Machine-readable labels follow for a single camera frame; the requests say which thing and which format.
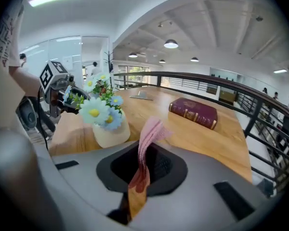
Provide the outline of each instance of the wooden tabletop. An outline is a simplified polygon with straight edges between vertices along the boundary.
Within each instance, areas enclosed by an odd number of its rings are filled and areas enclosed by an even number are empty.
[[[150,100],[130,98],[145,90]],[[251,179],[249,151],[243,130],[233,110],[216,103],[157,87],[132,88],[116,92],[124,103],[122,109],[130,125],[128,141],[139,140],[140,132],[150,116],[157,116],[173,135],[161,142],[202,153],[225,164],[248,181]],[[214,130],[168,111],[169,104],[179,97],[189,98],[217,109],[218,122]],[[80,115],[63,113],[53,135],[50,155],[63,155],[98,150],[90,124]]]

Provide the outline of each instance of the potted plant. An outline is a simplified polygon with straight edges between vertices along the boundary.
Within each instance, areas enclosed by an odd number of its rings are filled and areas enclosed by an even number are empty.
[[[66,89],[64,103],[72,100],[82,116],[84,123],[92,124],[97,143],[102,148],[118,145],[127,141],[131,135],[126,116],[121,109],[123,99],[116,96],[109,85],[110,75],[99,73],[89,77],[83,86],[91,96],[85,100]]]

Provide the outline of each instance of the pink cloth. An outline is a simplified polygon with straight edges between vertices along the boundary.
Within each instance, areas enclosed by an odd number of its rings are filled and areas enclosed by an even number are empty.
[[[138,165],[139,168],[129,184],[129,188],[136,186],[136,191],[141,193],[146,185],[147,166],[145,161],[145,153],[148,146],[158,140],[162,140],[171,135],[163,126],[163,122],[157,117],[151,116],[145,123],[140,133],[139,147],[138,147]]]

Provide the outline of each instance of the book spine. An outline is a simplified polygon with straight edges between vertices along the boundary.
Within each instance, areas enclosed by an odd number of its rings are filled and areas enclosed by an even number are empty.
[[[213,130],[216,126],[217,121],[216,120],[212,120],[212,119],[208,119],[202,115],[200,115],[199,113],[194,113],[192,111],[189,111],[188,109],[183,109],[181,107],[176,106],[175,103],[171,103],[169,105],[169,111],[172,113],[175,113],[179,116],[182,116],[186,119],[189,119],[193,122],[196,122],[206,128],[209,128],[211,130]]]

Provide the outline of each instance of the flower pot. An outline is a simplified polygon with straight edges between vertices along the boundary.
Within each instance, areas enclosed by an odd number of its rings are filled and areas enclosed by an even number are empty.
[[[121,126],[112,131],[105,130],[99,125],[93,124],[95,140],[102,148],[122,144],[129,139],[131,135],[130,126],[123,111],[122,118]]]

